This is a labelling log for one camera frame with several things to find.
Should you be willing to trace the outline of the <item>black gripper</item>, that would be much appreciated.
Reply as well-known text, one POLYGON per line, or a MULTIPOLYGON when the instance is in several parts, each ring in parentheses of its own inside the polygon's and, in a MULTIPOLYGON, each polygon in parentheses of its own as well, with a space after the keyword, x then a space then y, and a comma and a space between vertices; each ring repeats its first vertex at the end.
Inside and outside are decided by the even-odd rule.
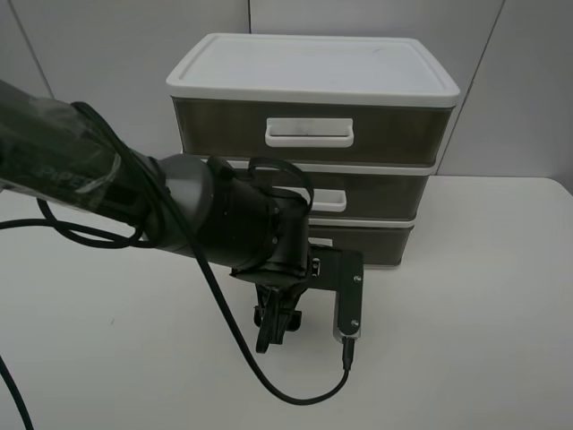
POLYGON ((309 277, 310 248, 308 244, 239 244, 231 248, 232 275, 256 288, 257 353, 266 353, 271 342, 282 345, 288 331, 300 329, 302 313, 297 306, 309 277))

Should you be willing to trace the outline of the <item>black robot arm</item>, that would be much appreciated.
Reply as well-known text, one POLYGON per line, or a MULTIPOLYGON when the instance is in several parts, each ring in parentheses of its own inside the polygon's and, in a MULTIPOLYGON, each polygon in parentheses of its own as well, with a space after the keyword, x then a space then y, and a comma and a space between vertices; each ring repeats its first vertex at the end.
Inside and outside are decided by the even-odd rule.
POLYGON ((252 283, 256 351, 300 328, 312 197, 258 184, 223 159, 129 149, 84 102, 1 86, 1 186, 88 246, 147 247, 213 262, 252 283))

